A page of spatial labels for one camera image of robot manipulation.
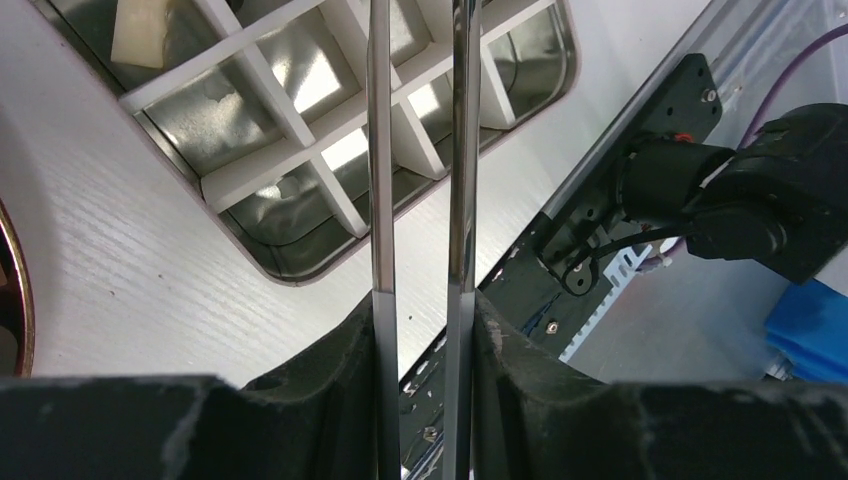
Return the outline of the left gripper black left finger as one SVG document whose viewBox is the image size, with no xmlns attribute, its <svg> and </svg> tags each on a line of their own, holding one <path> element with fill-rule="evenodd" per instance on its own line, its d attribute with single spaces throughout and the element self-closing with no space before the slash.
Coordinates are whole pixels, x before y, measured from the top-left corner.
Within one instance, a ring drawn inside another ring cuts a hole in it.
<svg viewBox="0 0 848 480">
<path fill-rule="evenodd" d="M 5 479 L 372 479 L 374 327 L 336 328 L 241 388 L 216 376 L 1 384 Z"/>
</svg>

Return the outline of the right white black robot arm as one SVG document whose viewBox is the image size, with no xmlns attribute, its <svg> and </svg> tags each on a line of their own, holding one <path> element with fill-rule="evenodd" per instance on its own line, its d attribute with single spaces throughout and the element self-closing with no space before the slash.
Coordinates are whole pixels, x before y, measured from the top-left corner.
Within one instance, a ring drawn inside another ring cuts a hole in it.
<svg viewBox="0 0 848 480">
<path fill-rule="evenodd" d="M 846 248 L 846 106 L 792 109 L 731 149 L 707 143 L 722 117 L 714 92 L 706 58 L 684 56 L 554 216 L 535 251 L 568 292 L 588 292 L 604 257 L 671 237 L 796 284 Z"/>
</svg>

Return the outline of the pink tin box with dividers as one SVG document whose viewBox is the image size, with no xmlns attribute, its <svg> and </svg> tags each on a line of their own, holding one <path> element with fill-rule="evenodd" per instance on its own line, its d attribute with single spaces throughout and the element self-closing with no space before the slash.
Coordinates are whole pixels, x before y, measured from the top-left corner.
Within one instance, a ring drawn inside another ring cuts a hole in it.
<svg viewBox="0 0 848 480">
<path fill-rule="evenodd" d="M 162 69 L 110 60 L 118 1 L 30 1 L 271 279 L 302 285 L 369 236 L 371 1 L 170 1 Z M 390 4 L 394 211 L 450 171 L 453 1 Z M 478 1 L 480 159 L 561 99 L 568 1 Z"/>
</svg>

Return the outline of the silver serving tongs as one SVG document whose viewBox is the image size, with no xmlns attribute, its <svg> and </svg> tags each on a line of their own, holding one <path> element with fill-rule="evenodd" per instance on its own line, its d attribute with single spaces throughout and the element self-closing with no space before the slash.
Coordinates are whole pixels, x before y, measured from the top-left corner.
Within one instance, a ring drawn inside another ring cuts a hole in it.
<svg viewBox="0 0 848 480">
<path fill-rule="evenodd" d="M 481 20 L 478 1 L 451 7 L 453 60 L 452 169 L 403 210 L 420 220 L 421 203 L 447 191 L 449 261 L 446 307 L 446 363 L 442 475 L 467 479 L 471 473 L 473 326 L 479 119 L 481 106 Z M 377 392 L 376 462 L 380 479 L 401 476 L 396 270 L 391 148 L 390 4 L 370 4 L 366 49 L 368 172 L 371 270 Z"/>
</svg>

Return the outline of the red round plate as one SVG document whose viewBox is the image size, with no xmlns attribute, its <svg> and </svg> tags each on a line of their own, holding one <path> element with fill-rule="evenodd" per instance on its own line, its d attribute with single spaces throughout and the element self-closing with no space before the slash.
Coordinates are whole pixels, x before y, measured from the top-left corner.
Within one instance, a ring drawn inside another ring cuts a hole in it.
<svg viewBox="0 0 848 480">
<path fill-rule="evenodd" d="M 34 298 L 24 252 L 1 204 L 1 376 L 32 375 L 35 353 Z"/>
</svg>

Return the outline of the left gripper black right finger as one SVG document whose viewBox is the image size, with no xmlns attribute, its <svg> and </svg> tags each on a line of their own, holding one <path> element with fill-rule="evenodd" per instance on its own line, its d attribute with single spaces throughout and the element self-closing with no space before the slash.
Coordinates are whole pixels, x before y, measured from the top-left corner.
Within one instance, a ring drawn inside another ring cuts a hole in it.
<svg viewBox="0 0 848 480">
<path fill-rule="evenodd" d="M 806 382 L 606 384 L 483 295 L 473 334 L 478 479 L 843 479 L 847 390 Z"/>
</svg>

